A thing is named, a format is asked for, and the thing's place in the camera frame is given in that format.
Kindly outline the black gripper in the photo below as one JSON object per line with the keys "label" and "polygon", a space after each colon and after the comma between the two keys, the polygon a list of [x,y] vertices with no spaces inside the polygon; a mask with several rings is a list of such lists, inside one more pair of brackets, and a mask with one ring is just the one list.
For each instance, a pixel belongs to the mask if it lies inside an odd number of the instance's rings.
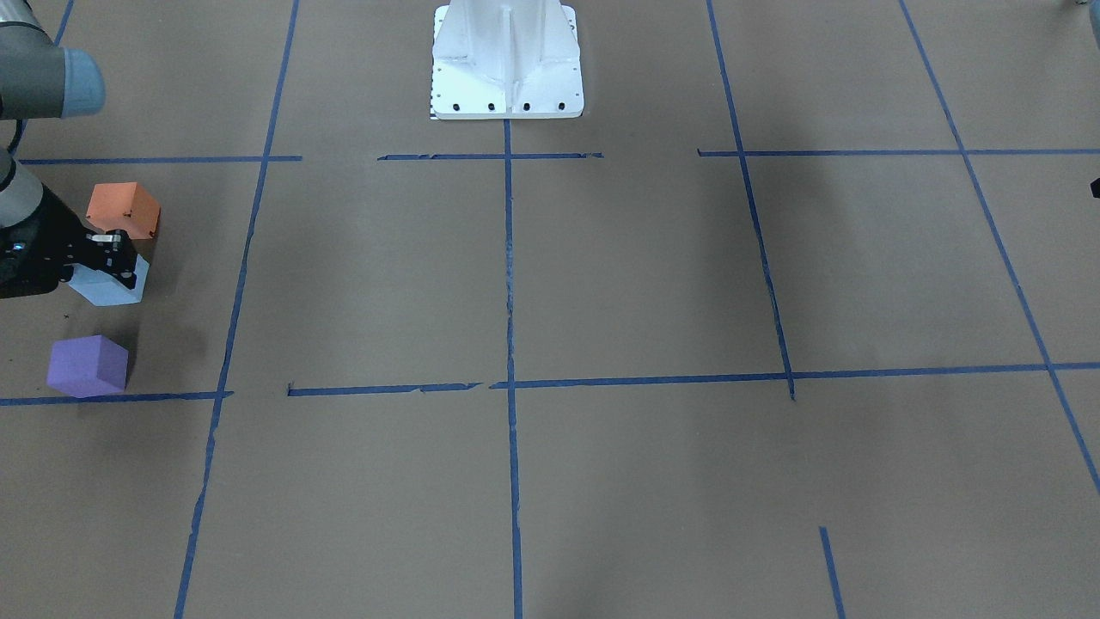
{"label": "black gripper", "polygon": [[[44,194],[28,219],[1,231],[1,297],[35,297],[56,290],[62,270],[75,261],[82,242],[86,257],[133,257],[133,242],[125,229],[90,232],[58,196]],[[77,289],[140,291],[140,254],[133,259],[114,259],[103,269],[78,264]]]}

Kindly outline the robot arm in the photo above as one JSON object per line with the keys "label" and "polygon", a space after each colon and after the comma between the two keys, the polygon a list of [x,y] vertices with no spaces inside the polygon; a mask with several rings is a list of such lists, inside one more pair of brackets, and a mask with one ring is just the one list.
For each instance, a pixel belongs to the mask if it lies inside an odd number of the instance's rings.
{"label": "robot arm", "polygon": [[[19,139],[28,119],[90,117],[105,106],[98,64],[82,49],[58,46],[38,23],[28,1],[1,3],[1,93],[3,120],[16,122]],[[3,147],[1,231],[4,299],[38,297],[63,281],[110,285],[105,303],[136,303],[148,262],[122,229],[102,234],[85,226],[38,176]]]}

